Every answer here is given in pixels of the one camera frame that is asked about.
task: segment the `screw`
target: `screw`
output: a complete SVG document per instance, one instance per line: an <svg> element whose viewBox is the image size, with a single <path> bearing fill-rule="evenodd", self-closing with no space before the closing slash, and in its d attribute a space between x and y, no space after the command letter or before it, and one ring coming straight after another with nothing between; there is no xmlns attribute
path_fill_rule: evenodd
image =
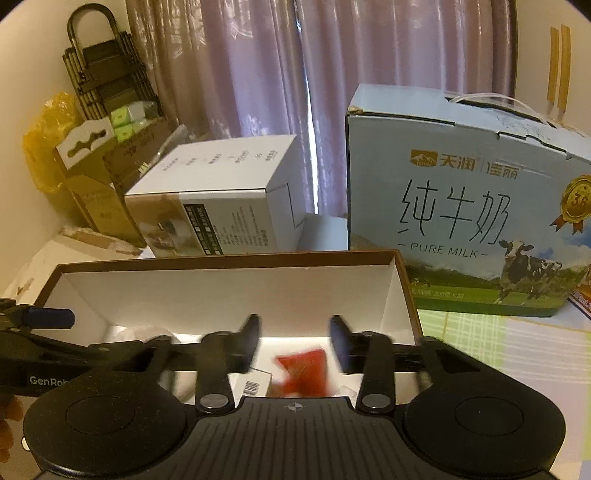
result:
<svg viewBox="0 0 591 480"><path fill-rule="evenodd" d="M386 408L390 405L390 399L381 393L372 393L364 396L361 403L367 408Z"/></svg>
<svg viewBox="0 0 591 480"><path fill-rule="evenodd" d="M199 403L209 410L225 407L228 402L230 402L228 397L219 393L204 395L201 397L201 400L199 400Z"/></svg>

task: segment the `white cardboard box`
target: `white cardboard box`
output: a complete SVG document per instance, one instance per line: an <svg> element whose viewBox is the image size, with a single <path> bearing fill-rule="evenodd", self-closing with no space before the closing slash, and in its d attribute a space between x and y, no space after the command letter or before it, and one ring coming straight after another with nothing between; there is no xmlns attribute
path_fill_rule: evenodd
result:
<svg viewBox="0 0 591 480"><path fill-rule="evenodd" d="M293 135L180 145L125 196L156 257L295 251L306 215Z"/></svg>
<svg viewBox="0 0 591 480"><path fill-rule="evenodd" d="M114 329L138 325L199 338L218 330L237 331L255 313L262 320L262 339L253 368L280 380L284 372L273 363L275 355L321 346L328 354L334 390L358 387L359 380L351 384L342 377L354 376L339 372L327 337L333 315L341 315L354 331L382 332L398 343L414 344L422 335L397 251L60 265L35 304L72 309L74 328L38 333L81 345L103 342ZM415 382L401 381L398 398L409 400Z"/></svg>

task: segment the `checkered tablecloth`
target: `checkered tablecloth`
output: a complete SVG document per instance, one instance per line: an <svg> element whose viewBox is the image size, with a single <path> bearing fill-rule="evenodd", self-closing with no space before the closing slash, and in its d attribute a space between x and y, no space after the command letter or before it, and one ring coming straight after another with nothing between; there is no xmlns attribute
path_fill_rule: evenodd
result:
<svg viewBox="0 0 591 480"><path fill-rule="evenodd" d="M591 480L591 320L568 304L550 319L419 311L423 332L535 388L566 419L552 468L560 480Z"/></svg>

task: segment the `human hand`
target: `human hand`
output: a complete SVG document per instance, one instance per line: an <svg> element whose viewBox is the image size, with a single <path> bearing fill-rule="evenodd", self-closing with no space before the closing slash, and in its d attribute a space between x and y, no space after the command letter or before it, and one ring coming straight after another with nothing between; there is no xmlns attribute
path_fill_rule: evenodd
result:
<svg viewBox="0 0 591 480"><path fill-rule="evenodd" d="M0 394L0 462L10 460L10 448L14 445L14 435L7 420L21 421L22 403L14 395Z"/></svg>

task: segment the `red packet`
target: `red packet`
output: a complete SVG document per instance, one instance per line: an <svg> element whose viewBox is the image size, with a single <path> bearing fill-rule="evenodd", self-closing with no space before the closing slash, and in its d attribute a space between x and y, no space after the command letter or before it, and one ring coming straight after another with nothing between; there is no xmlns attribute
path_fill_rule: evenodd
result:
<svg viewBox="0 0 591 480"><path fill-rule="evenodd" d="M326 397L326 352L322 349L295 355L281 355L275 360L288 373L281 395L297 394L302 397Z"/></svg>

